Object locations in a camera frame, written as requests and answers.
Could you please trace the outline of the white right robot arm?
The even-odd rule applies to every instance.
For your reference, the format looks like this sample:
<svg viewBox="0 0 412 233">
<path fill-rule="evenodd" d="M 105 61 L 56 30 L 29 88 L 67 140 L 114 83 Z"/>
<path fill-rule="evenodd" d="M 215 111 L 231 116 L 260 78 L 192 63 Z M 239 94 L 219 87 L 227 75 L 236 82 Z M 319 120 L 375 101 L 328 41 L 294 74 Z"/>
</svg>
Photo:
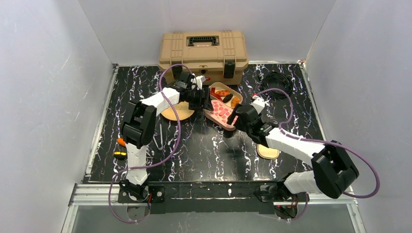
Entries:
<svg viewBox="0 0 412 233">
<path fill-rule="evenodd" d="M 263 122 L 261 113 L 251 104 L 237 105 L 227 123 L 245 132 L 256 144 L 277 149 L 311 167 L 310 171 L 288 173 L 274 185 L 258 188 L 255 195 L 261 201 L 286 200 L 301 193 L 321 193 L 337 199 L 360 175 L 339 142 L 309 142 L 287 133 L 279 124 Z"/>
</svg>

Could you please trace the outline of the white metal food tongs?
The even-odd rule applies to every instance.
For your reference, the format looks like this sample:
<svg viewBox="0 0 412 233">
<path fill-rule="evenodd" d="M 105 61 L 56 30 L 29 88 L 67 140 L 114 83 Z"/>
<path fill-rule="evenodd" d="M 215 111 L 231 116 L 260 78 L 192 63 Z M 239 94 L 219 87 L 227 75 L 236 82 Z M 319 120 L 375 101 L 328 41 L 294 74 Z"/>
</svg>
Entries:
<svg viewBox="0 0 412 233">
<path fill-rule="evenodd" d="M 155 128 L 154 128 L 153 141 L 154 141 L 156 148 L 159 151 L 162 151 L 164 149 L 163 127 L 162 127 L 162 120 L 160 117 L 158 118 Z"/>
</svg>

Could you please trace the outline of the aluminium base frame rail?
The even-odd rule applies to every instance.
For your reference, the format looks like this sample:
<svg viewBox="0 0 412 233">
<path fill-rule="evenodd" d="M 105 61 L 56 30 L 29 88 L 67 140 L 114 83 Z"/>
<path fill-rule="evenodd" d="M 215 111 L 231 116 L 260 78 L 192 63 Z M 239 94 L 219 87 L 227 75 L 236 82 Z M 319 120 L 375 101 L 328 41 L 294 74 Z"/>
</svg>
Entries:
<svg viewBox="0 0 412 233">
<path fill-rule="evenodd" d="M 180 183 L 163 203 L 133 202 L 108 184 L 76 185 L 63 224 L 64 233 L 363 233 L 357 202 L 310 195 L 299 201 L 301 217 L 275 215 L 284 203 L 247 196 L 242 183 Z"/>
</svg>

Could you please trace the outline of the tan plastic toolbox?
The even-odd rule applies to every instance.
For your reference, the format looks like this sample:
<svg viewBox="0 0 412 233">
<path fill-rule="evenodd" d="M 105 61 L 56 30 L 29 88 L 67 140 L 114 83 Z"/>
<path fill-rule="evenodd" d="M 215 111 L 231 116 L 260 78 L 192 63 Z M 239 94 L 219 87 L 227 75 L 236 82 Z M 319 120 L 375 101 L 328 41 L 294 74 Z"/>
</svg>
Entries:
<svg viewBox="0 0 412 233">
<path fill-rule="evenodd" d="M 168 69 L 167 83 L 192 71 L 205 77 L 204 85 L 239 85 L 248 65 L 241 31 L 177 32 L 162 37 L 158 66 L 162 71 Z"/>
</svg>

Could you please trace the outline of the beige lunch box tray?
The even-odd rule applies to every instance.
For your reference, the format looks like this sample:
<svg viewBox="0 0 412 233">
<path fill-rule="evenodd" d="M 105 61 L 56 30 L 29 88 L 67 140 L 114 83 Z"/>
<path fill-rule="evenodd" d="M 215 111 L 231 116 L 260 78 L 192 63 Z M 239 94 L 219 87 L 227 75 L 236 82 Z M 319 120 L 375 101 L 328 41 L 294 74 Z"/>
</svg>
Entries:
<svg viewBox="0 0 412 233">
<path fill-rule="evenodd" d="M 242 103 L 242 101 L 243 101 L 243 97 L 242 97 L 242 95 L 241 95 L 240 93 L 238 93 L 237 91 L 235 91 L 234 89 L 232 89 L 231 87 L 229 87 L 229 86 L 227 86 L 227 85 L 225 85 L 225 84 L 223 84 L 223 83 L 215 82 L 215 83 L 213 83 L 212 85 L 209 86 L 209 90 L 211 90 L 212 88 L 214 88 L 215 91 L 218 91 L 218 90 L 227 90 L 227 91 L 229 91 L 231 94 L 233 94 L 233 97 L 238 97 L 238 98 L 240 99 L 240 103 Z M 226 105 L 228 105 L 228 106 L 231 108 L 231 101 L 229 101 L 228 103 L 226 103 Z"/>
</svg>

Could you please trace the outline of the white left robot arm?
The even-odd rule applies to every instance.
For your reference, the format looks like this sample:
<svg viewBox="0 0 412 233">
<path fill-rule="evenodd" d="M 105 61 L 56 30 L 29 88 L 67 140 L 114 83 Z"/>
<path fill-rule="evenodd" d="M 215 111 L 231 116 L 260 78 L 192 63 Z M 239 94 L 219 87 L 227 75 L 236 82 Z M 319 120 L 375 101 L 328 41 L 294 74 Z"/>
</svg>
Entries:
<svg viewBox="0 0 412 233">
<path fill-rule="evenodd" d="M 155 133 L 156 119 L 160 113 L 176 104 L 187 102 L 190 110 L 211 110 L 209 88 L 203 86 L 204 75 L 182 72 L 180 77 L 159 92 L 142 100 L 128 102 L 123 117 L 121 136 L 127 153 L 127 175 L 121 188 L 138 199 L 145 193 L 147 148 Z"/>
</svg>

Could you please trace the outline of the black yellow handled screwdriver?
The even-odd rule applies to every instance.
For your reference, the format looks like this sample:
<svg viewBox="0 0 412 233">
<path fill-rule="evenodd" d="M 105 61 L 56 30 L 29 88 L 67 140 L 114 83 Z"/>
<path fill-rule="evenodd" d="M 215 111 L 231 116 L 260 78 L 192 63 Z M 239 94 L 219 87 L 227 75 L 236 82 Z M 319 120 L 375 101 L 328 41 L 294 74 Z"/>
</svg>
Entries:
<svg viewBox="0 0 412 233">
<path fill-rule="evenodd" d="M 113 153 L 113 157 L 116 158 L 117 160 L 126 160 L 127 159 L 127 152 L 115 151 Z"/>
</svg>

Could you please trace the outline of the pink lunch box lid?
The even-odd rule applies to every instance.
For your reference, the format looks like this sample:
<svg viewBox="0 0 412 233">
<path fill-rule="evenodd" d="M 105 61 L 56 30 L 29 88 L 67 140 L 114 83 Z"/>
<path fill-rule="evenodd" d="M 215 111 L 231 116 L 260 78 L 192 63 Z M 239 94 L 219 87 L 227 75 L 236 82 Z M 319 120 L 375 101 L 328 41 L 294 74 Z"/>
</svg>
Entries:
<svg viewBox="0 0 412 233">
<path fill-rule="evenodd" d="M 211 103 L 212 103 L 212 107 L 213 107 L 212 111 L 215 111 L 217 109 L 221 110 L 223 108 L 232 109 L 228 105 L 226 105 L 225 103 L 223 103 L 219 100 L 212 100 Z"/>
</svg>

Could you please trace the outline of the dark brown sea cucumber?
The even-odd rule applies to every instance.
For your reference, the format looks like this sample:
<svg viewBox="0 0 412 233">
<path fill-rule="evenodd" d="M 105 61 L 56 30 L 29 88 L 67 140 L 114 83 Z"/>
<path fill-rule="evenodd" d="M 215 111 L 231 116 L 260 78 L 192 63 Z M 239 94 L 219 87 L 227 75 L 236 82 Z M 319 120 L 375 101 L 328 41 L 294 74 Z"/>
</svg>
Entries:
<svg viewBox="0 0 412 233">
<path fill-rule="evenodd" d="M 223 102 L 224 103 L 228 103 L 229 101 L 231 101 L 232 100 L 232 98 L 233 98 L 233 94 L 228 94 L 227 96 L 225 96 L 224 98 L 223 98 Z"/>
</svg>

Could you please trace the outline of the pink lunch box tray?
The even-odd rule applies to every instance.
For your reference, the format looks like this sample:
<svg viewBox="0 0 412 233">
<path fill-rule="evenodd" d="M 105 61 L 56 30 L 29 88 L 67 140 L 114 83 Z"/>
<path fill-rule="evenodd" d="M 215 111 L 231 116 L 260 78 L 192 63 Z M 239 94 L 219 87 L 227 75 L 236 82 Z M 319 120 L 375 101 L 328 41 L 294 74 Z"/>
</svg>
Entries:
<svg viewBox="0 0 412 233">
<path fill-rule="evenodd" d="M 235 120 L 232 124 L 228 124 L 228 117 L 232 114 L 232 109 L 223 108 L 221 110 L 217 109 L 215 111 L 204 110 L 204 115 L 206 118 L 212 122 L 219 125 L 221 128 L 227 131 L 234 131 L 236 127 L 234 126 Z"/>
</svg>

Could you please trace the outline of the beige lunch box lid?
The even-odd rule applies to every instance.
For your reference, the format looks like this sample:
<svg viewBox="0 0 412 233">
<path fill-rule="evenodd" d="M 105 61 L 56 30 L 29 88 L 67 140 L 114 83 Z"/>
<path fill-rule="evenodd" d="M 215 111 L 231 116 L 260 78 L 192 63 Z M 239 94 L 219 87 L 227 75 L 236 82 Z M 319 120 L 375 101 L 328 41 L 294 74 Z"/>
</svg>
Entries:
<svg viewBox="0 0 412 233">
<path fill-rule="evenodd" d="M 280 151 L 257 144 L 257 154 L 263 159 L 274 160 L 280 155 Z"/>
</svg>

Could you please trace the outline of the fried chicken piece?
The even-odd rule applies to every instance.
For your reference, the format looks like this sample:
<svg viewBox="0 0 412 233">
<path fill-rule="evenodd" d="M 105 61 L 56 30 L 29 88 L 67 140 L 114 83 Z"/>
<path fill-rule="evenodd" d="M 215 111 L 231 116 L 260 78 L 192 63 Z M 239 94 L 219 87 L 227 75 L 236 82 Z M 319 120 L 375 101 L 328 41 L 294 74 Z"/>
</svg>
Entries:
<svg viewBox="0 0 412 233">
<path fill-rule="evenodd" d="M 233 97 L 231 100 L 231 108 L 235 108 L 240 103 L 240 99 L 238 97 Z"/>
</svg>

